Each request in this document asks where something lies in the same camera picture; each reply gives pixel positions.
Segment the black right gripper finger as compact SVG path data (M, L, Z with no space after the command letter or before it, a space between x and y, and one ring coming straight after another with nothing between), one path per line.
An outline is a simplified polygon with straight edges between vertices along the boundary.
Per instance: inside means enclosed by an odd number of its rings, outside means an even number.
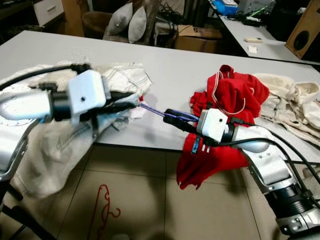
M174 116L174 115L164 115L163 122L169 125L172 125L179 130L185 131L187 133L196 134L197 128L192 125L191 122L198 122L198 118L188 118L182 116Z
M166 109L166 123L198 122L199 117L181 110Z

